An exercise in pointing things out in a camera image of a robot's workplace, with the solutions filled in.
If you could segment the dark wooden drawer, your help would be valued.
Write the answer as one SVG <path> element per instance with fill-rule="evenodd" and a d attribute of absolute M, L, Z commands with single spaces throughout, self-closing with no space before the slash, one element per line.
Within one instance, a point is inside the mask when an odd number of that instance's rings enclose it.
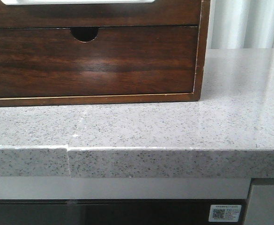
<path fill-rule="evenodd" d="M 0 29 L 198 24 L 200 9 L 200 0 L 23 6 L 0 1 Z"/>
<path fill-rule="evenodd" d="M 193 90 L 197 27 L 0 29 L 0 98 Z"/>

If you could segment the dark wooden drawer cabinet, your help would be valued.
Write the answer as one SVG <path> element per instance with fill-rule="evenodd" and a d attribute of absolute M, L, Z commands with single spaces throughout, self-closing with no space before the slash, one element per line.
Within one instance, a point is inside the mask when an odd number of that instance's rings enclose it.
<path fill-rule="evenodd" d="M 1 0 L 8 6 L 23 5 L 65 5 L 65 4 L 128 4 L 152 3 L 154 0 Z M 53 96 L 53 97 L 0 97 L 0 107 L 31 106 L 31 105 L 79 105 L 79 104 L 113 104 L 113 103 L 143 103 L 143 102 L 171 102 L 197 101 L 200 99 L 202 78 L 207 46 L 207 29 L 209 22 L 210 1 L 201 0 L 200 20 L 198 24 L 185 25 L 148 25 L 149 26 L 189 26 L 197 27 L 197 50 L 193 90 L 183 93 L 151 93 L 151 94 L 120 94 L 120 95 L 85 95 L 85 96 Z M 5 28 L 5 29 L 68 29 L 86 28 L 87 35 L 75 33 L 74 37 L 82 42 L 89 42 L 96 38 L 99 28 L 123 27 L 67 27 L 67 28 Z"/>

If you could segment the white QR code sticker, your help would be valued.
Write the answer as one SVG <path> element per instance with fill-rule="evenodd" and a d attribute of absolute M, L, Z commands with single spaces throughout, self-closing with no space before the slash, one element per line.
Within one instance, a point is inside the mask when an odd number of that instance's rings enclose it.
<path fill-rule="evenodd" d="M 209 222 L 238 222 L 241 214 L 241 205 L 211 205 Z"/>

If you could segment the grey cabinet door panel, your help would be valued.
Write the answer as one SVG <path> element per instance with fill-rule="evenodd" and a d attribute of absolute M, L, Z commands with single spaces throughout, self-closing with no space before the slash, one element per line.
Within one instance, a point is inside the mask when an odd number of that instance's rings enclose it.
<path fill-rule="evenodd" d="M 244 224 L 274 225 L 274 179 L 252 181 Z"/>

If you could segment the black glass appliance front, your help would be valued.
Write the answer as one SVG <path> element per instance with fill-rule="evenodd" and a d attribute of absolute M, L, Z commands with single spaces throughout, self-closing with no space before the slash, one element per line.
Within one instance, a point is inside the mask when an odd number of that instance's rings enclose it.
<path fill-rule="evenodd" d="M 238 222 L 209 222 L 211 205 L 241 205 Z M 242 225 L 242 199 L 0 200 L 0 225 Z"/>

